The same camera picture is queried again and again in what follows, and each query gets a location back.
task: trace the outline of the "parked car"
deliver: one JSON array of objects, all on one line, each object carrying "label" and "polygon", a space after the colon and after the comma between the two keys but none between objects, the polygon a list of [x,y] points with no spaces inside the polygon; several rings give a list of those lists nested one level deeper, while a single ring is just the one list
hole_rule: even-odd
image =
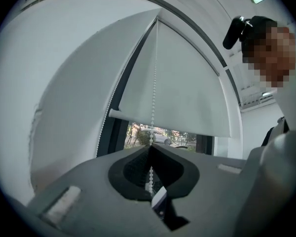
[{"label": "parked car", "polygon": [[148,132],[153,131],[153,133],[156,136],[156,143],[163,143],[167,146],[170,146],[172,144],[171,139],[168,138],[167,136],[162,135],[162,133],[158,130],[152,130],[152,129],[147,128],[147,129],[144,129],[143,131],[148,131]]}]

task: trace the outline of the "window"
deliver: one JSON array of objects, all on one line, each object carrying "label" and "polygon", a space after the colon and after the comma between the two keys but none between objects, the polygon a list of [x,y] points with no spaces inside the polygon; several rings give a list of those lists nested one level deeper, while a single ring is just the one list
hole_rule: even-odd
[{"label": "window", "polygon": [[124,148],[133,148],[149,144],[150,133],[154,133],[154,143],[164,144],[188,151],[196,151],[196,134],[172,131],[160,127],[154,127],[129,122]]}]

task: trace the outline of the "white roller blind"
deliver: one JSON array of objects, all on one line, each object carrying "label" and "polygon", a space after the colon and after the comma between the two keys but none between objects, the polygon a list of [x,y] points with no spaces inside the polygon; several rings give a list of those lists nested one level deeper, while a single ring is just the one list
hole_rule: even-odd
[{"label": "white roller blind", "polygon": [[[134,65],[119,104],[119,118],[150,124],[155,44],[156,26]],[[154,119],[156,127],[230,136],[218,76],[184,38],[160,22]]]}]

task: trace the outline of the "tree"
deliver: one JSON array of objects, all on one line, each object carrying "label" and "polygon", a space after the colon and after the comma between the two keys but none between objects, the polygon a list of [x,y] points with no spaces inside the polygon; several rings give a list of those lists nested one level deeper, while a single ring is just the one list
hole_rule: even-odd
[{"label": "tree", "polygon": [[134,144],[135,144],[138,139],[139,132],[142,130],[142,128],[145,128],[146,126],[144,124],[134,122],[133,127],[137,130],[135,140],[134,140]]},{"label": "tree", "polygon": [[132,135],[133,135],[133,125],[134,123],[131,122],[129,125],[128,125],[128,128],[127,128],[127,135],[129,135],[129,138],[128,138],[128,141],[127,141],[127,144],[130,144],[131,140],[132,140]]},{"label": "tree", "polygon": [[164,130],[164,133],[165,133],[165,135],[166,135],[168,138],[171,139],[171,141],[172,141],[174,144],[178,145],[178,144],[176,143],[176,140],[177,140],[177,139],[176,139],[176,136],[175,136],[175,134],[173,133],[172,130],[165,129],[165,130]]},{"label": "tree", "polygon": [[[138,141],[141,145],[148,145],[150,143],[150,135],[151,133],[149,131],[137,131],[137,138],[138,138]],[[153,142],[156,141],[156,136],[155,134],[153,133]]]},{"label": "tree", "polygon": [[186,143],[185,143],[185,146],[190,141],[196,141],[196,134],[194,134],[194,133],[186,133]]},{"label": "tree", "polygon": [[178,141],[179,143],[181,143],[181,146],[182,146],[182,140],[185,137],[185,135],[186,135],[185,132],[179,132]]}]

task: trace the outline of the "white wall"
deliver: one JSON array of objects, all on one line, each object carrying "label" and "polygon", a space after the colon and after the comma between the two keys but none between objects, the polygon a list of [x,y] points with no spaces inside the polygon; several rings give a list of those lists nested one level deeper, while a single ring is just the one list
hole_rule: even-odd
[{"label": "white wall", "polygon": [[107,25],[158,8],[146,0],[45,0],[1,31],[0,185],[4,192],[23,204],[34,195],[32,123],[37,121],[34,115],[45,89],[66,59]]},{"label": "white wall", "polygon": [[231,82],[226,73],[221,73],[220,81],[227,103],[230,138],[228,138],[228,158],[242,159],[243,157],[243,130],[240,109]]},{"label": "white wall", "polygon": [[241,113],[243,125],[243,159],[248,158],[253,148],[262,145],[269,129],[276,126],[277,120],[282,116],[283,113],[276,103]]},{"label": "white wall", "polygon": [[230,138],[214,138],[214,156],[228,157],[228,140]]}]

